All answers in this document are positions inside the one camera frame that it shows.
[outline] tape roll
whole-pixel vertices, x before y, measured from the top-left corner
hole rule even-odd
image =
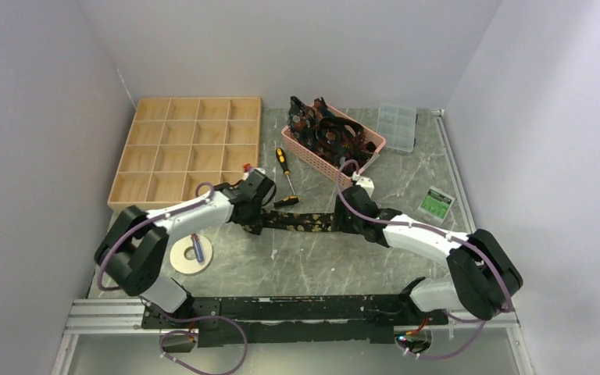
[[[199,263],[196,260],[194,244],[191,236],[187,236],[177,241],[171,247],[171,266],[178,272],[185,275],[196,275],[203,272],[213,261],[213,246],[208,238],[198,234],[198,241],[201,244],[204,261]]]

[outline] white wall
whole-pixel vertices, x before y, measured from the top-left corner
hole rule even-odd
[[[500,0],[80,0],[135,100],[444,108]]]
[[[600,2],[504,0],[447,125],[537,372],[600,373]]]
[[[0,1],[0,374],[49,373],[132,105],[75,1]]]

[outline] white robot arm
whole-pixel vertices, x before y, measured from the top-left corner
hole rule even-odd
[[[121,213],[105,237],[95,260],[128,295],[141,296],[172,316],[193,316],[191,293],[160,273],[166,249],[181,238],[221,223],[261,226],[265,221],[261,202],[272,185],[269,178],[257,171],[238,186],[221,184],[214,192],[167,209],[142,212],[130,207]],[[447,277],[421,278],[402,292],[420,312],[466,309],[479,319],[489,320],[504,309],[507,295],[513,295],[523,285],[516,268],[485,230],[473,234],[446,232],[397,210],[378,209],[359,186],[344,190],[343,196],[348,204],[337,200],[330,231],[360,234],[367,241],[415,252],[450,269],[451,275]],[[376,220],[407,225],[371,223],[353,215],[351,209]],[[143,223],[147,224],[134,234],[135,238],[141,238],[138,245],[125,241],[119,251],[108,256],[118,239]],[[485,264],[472,247],[485,255]],[[506,291],[495,273],[504,281]]]

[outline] green card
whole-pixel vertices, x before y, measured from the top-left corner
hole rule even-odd
[[[427,191],[420,209],[425,213],[435,216],[442,223],[453,203],[454,197],[432,186]]]

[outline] wooden compartment tray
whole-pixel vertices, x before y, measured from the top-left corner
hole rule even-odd
[[[195,198],[201,182],[234,184],[259,161],[260,128],[261,98],[143,98],[107,204],[161,209]]]

